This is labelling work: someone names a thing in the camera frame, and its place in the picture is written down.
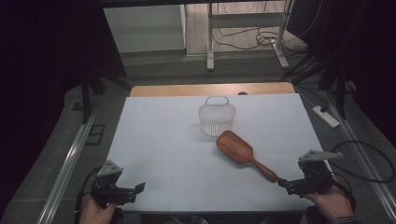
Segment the wall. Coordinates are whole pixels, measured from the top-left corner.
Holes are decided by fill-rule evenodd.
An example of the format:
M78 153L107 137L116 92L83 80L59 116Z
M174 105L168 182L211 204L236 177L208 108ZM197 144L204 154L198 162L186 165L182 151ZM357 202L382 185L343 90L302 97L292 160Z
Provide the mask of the wall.
M119 53L184 49L184 6L105 8Z

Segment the basket handle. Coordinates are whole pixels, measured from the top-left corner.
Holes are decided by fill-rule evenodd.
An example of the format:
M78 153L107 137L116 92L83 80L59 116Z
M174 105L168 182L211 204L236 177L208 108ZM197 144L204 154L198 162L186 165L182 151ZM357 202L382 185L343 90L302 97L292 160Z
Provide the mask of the basket handle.
M210 105L210 103L208 103L207 101L210 100L210 99L212 99L212 98L215 98L215 97L222 97L222 98L225 98L225 99L227 100L227 103L225 103L225 104L214 104L214 105L227 105L228 103L230 103L230 101L228 100L228 98L227 98L226 96L217 95L217 96L209 96L209 97L207 97L207 99L206 99L206 101L205 101L205 104L206 104L206 105Z

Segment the hand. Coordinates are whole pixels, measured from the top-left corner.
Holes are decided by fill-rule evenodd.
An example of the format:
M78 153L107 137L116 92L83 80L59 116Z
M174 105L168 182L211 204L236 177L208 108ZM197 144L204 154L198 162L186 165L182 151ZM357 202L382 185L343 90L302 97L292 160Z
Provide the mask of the hand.
M311 200L327 219L355 216L345 193L336 186L332 186L324 193L305 194L303 197Z
M82 206L79 224L109 224L116 208L115 203L102 208L91 195L88 195Z

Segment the metal frame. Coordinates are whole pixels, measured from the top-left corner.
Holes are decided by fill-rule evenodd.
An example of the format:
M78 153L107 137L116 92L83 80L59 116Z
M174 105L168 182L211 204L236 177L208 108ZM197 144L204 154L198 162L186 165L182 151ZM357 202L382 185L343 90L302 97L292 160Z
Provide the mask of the metal frame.
M275 13L249 13L249 14L227 14L227 15L213 15L212 3L207 4L208 15L208 37L207 37L207 70L213 71L215 69L214 50L213 50L213 29L214 28L243 28L243 27L277 27L279 32L276 37L276 42L272 45L279 59L280 65L283 69L289 69L288 61L286 60L282 47L280 45L283 34L285 33L286 25L288 23L289 14L291 10L292 0L285 5L283 12Z

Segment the power strip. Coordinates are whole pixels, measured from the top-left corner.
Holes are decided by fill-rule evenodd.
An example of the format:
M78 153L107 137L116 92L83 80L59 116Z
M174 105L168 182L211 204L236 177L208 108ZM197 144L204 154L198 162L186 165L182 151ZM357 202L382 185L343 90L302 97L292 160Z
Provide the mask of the power strip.
M326 111L321 112L320 109L321 107L319 105L312 108L315 114L317 114L321 119L323 119L327 124L329 124L330 127L335 128L338 125L340 125L340 123L335 118L333 118L329 113L327 113Z

